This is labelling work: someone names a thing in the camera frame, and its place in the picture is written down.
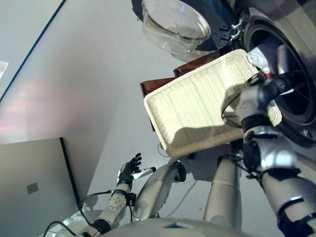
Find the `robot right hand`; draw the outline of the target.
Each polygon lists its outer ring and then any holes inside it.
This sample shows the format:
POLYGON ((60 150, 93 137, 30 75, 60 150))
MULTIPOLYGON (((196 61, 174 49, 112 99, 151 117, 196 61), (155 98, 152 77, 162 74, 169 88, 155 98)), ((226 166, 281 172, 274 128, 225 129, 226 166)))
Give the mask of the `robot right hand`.
POLYGON ((292 88, 293 83, 288 76, 281 75, 280 77, 266 80, 258 86, 258 101, 260 104, 267 105, 292 88))

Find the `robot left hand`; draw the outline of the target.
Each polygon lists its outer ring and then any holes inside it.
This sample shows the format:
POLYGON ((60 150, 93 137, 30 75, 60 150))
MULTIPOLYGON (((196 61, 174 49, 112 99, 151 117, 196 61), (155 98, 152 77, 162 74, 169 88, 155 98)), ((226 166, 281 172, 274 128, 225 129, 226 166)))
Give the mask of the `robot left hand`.
POLYGON ((129 187, 129 190, 132 190, 134 180, 152 174, 157 170, 155 167, 141 169, 141 160, 141 153, 137 153, 129 162, 125 162, 122 165, 118 172, 117 186, 126 184, 129 187))

